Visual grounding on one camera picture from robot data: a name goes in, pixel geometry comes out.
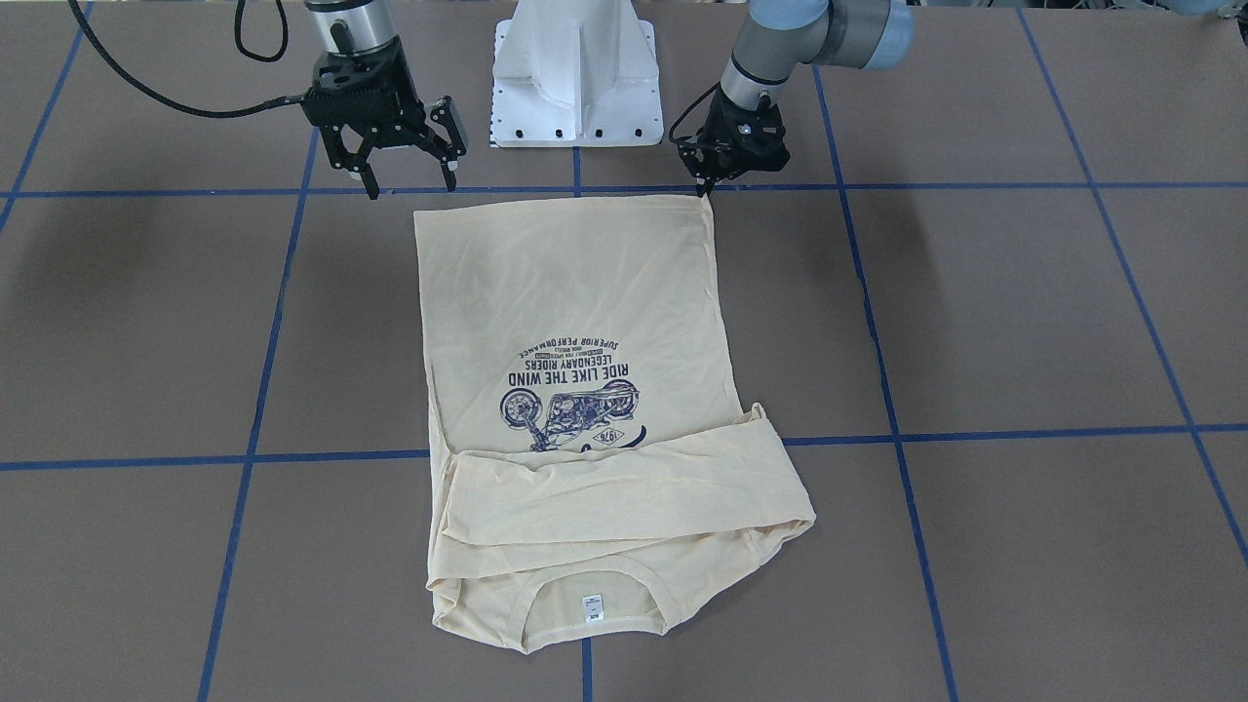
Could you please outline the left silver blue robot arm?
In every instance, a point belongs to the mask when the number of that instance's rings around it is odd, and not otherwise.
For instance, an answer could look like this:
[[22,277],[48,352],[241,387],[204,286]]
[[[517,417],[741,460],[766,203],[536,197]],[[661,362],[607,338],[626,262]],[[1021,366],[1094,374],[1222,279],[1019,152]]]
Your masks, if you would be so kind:
[[709,102],[703,125],[668,140],[699,197],[745,172],[780,172],[790,161],[779,107],[797,65],[882,70],[901,62],[914,41],[905,1],[753,1],[721,79],[691,106]]

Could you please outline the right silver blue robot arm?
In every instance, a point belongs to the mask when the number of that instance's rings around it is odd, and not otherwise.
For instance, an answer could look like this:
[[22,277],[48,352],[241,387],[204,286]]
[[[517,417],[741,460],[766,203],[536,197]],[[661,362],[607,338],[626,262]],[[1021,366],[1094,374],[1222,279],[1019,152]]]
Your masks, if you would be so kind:
[[369,154],[377,147],[419,147],[441,162],[447,191],[466,155],[453,97],[426,106],[411,77],[387,1],[307,1],[324,44],[311,87],[300,100],[316,126],[331,167],[379,195]]

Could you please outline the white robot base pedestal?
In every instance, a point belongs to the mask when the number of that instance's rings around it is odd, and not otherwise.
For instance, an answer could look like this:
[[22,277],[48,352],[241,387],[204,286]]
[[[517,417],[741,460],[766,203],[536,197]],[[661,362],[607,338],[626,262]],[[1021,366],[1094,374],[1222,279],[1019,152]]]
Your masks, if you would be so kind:
[[663,141],[655,31],[630,1],[520,1],[493,35],[490,146]]

